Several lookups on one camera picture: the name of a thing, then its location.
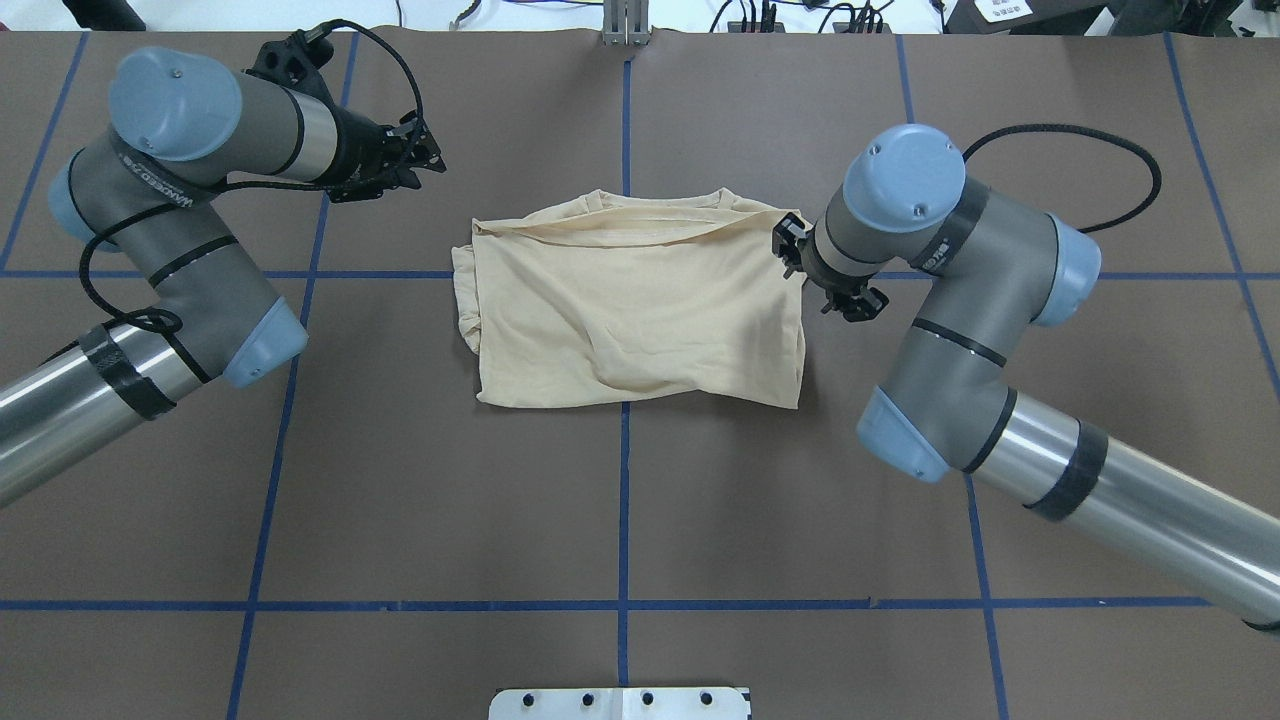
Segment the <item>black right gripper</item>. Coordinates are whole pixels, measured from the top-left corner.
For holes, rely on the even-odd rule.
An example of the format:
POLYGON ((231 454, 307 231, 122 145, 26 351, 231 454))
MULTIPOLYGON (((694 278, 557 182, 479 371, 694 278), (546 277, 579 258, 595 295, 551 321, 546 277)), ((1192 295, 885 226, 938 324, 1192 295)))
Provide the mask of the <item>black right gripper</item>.
POLYGON ((824 259, 820 240, 824 236, 795 213, 787 211, 772 231, 772 252, 785 266, 783 279, 803 273, 826 293, 822 314, 836 310, 846 322, 869 322, 890 305, 886 293, 870 287, 876 270, 854 268, 847 272, 824 259))

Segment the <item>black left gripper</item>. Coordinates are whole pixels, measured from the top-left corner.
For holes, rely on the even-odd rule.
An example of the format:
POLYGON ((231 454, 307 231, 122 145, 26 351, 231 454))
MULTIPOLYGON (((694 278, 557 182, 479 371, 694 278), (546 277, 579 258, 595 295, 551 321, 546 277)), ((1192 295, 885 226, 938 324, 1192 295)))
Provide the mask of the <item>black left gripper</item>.
POLYGON ((358 113, 337 108, 334 119, 335 155, 325 170, 325 195, 330 202, 360 202, 392 190, 421 190, 421 173, 447 172, 445 165, 401 164, 406 159, 443 160, 440 146, 422 118, 403 118, 396 127, 379 126, 358 113))

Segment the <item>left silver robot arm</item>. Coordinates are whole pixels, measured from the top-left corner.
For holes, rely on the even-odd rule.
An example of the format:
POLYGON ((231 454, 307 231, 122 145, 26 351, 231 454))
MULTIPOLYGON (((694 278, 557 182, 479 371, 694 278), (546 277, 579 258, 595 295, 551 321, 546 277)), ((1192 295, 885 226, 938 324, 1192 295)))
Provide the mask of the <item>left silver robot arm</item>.
POLYGON ((230 174, 355 202, 445 170, 421 106, 387 124, 332 96, 328 31, 268 42, 246 70, 154 46, 120 61, 108 131, 49 191, 108 319, 4 388, 4 505, 201 386, 252 384, 305 348, 297 314, 214 209, 230 174))

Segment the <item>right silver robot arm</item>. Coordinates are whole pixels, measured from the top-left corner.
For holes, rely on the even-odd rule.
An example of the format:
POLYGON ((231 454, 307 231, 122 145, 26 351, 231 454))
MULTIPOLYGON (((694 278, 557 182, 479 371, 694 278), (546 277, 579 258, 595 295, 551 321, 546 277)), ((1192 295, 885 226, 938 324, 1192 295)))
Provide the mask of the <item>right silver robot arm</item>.
POLYGON ((974 178, 973 151, 925 124, 877 135, 823 215, 786 214, 772 251, 826 295, 826 313, 876 319, 892 260, 931 291, 858 438, 908 477, 948 471, 1184 584, 1277 634, 1277 519, 1004 382, 1027 329, 1060 325, 1091 296, 1102 254, 1085 232, 974 178))

